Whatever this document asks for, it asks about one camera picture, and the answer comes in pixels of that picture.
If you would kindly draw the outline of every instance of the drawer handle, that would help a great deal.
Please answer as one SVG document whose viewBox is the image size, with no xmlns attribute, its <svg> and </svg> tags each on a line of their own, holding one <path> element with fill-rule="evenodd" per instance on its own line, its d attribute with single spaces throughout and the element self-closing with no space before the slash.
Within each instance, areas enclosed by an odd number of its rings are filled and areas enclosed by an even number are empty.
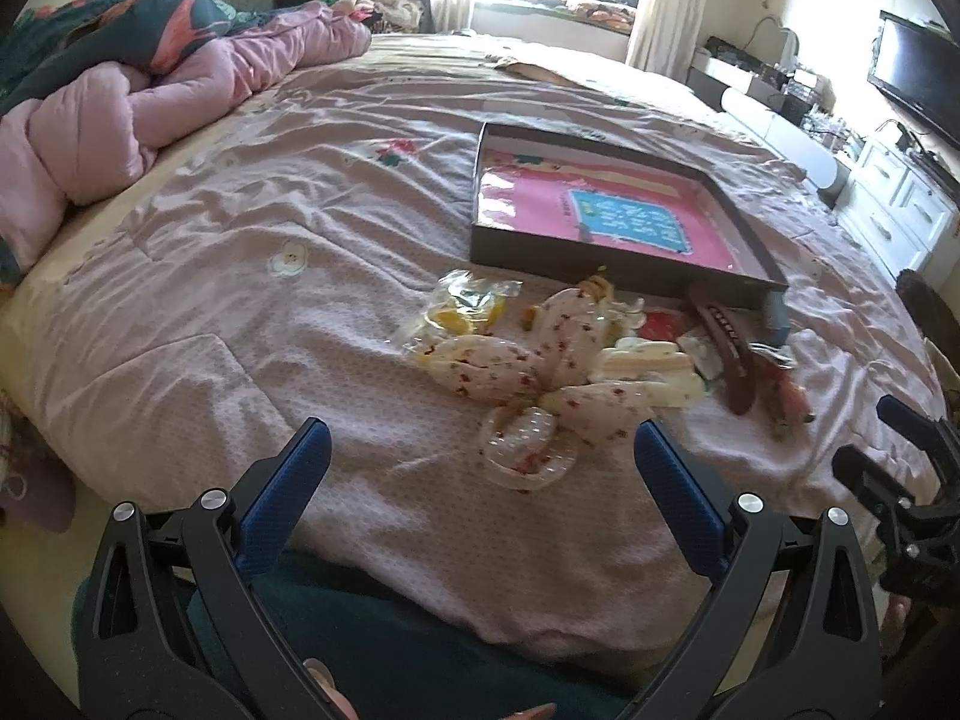
<svg viewBox="0 0 960 720">
<path fill-rule="evenodd" d="M 874 223 L 874 226 L 877 228 L 877 232 L 884 237 L 884 240 L 891 240 L 893 236 L 890 234 L 890 230 L 880 224 L 874 217 L 870 217 L 870 221 Z"/>
</svg>

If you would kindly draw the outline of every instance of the blue gripper pad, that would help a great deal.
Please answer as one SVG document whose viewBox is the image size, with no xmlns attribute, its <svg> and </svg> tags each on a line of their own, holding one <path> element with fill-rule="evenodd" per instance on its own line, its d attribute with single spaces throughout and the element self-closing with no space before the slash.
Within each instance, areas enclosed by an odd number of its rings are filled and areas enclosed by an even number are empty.
<svg viewBox="0 0 960 720">
<path fill-rule="evenodd" d="M 634 462 L 690 569 L 719 584 L 730 567 L 723 519 L 653 421 L 637 428 Z"/>
<path fill-rule="evenodd" d="M 234 565 L 249 581 L 272 569 L 296 522 L 330 468 L 330 430 L 317 420 L 287 452 L 263 492 L 240 522 Z"/>
</svg>

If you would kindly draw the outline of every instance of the drawer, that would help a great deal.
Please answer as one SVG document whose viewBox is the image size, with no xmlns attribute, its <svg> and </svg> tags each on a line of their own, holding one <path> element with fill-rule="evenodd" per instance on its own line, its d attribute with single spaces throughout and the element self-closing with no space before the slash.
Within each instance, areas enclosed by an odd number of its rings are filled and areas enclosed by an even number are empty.
<svg viewBox="0 0 960 720">
<path fill-rule="evenodd" d="M 871 143 L 856 171 L 856 181 L 863 184 L 881 205 L 889 205 L 906 175 L 906 165 L 885 146 Z"/>
<path fill-rule="evenodd" d="M 925 247 L 933 250 L 944 228 L 957 215 L 957 210 L 911 175 L 896 195 L 890 213 L 897 224 L 907 228 Z"/>
<path fill-rule="evenodd" d="M 907 268 L 918 271 L 930 257 L 862 187 L 851 186 L 841 214 L 844 226 L 856 228 L 892 276 Z"/>
<path fill-rule="evenodd" d="M 850 218 L 845 217 L 843 214 L 838 215 L 837 221 L 840 223 L 840 226 L 843 227 L 848 233 L 850 233 L 851 238 L 855 240 L 863 249 L 864 253 L 870 257 L 870 259 L 877 266 L 877 270 L 880 271 L 880 275 L 886 278 L 891 285 L 896 284 L 896 279 L 890 274 L 887 266 L 884 264 L 884 261 L 880 259 L 880 255 L 875 252 L 870 244 L 867 243 L 867 239 L 863 237 L 860 232 L 860 229 L 850 223 Z"/>
</svg>

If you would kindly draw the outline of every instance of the plastic bag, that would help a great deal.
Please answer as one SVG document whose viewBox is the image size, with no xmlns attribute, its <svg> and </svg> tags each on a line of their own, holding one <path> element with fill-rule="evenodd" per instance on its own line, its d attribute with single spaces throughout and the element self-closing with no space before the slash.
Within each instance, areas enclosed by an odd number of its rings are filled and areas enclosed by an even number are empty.
<svg viewBox="0 0 960 720">
<path fill-rule="evenodd" d="M 553 484 L 576 463 L 577 446 L 552 413 L 533 407 L 494 409 L 480 428 L 483 474 L 508 490 L 531 493 Z"/>
<path fill-rule="evenodd" d="M 448 338 L 483 335 L 522 286 L 520 281 L 493 281 L 470 271 L 450 271 L 437 282 L 424 307 L 400 325 L 391 343 L 424 354 Z"/>
</svg>

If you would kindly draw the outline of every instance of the metal screw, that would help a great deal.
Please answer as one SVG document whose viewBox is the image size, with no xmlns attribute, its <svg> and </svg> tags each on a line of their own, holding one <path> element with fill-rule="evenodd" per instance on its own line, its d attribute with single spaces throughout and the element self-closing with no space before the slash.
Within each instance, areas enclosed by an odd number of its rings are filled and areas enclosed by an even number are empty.
<svg viewBox="0 0 960 720">
<path fill-rule="evenodd" d="M 219 509 L 224 503 L 227 503 L 227 493 L 222 490 L 207 490 L 200 497 L 200 505 L 210 509 L 211 512 L 213 509 Z"/>
<path fill-rule="evenodd" d="M 827 517 L 829 517 L 830 522 L 832 522 L 834 525 L 846 525 L 848 522 L 850 522 L 850 518 L 847 516 L 847 513 L 837 506 L 834 506 L 832 509 L 827 511 Z"/>
<path fill-rule="evenodd" d="M 130 501 L 120 504 L 116 509 L 113 510 L 113 519 L 117 522 L 125 522 L 131 517 L 133 517 L 133 512 L 136 509 L 133 507 L 133 504 Z"/>
<path fill-rule="evenodd" d="M 753 493 L 743 493 L 740 498 L 736 499 L 736 504 L 741 507 L 744 512 L 750 512 L 750 514 L 763 511 L 763 501 L 758 495 L 754 495 Z"/>
</svg>

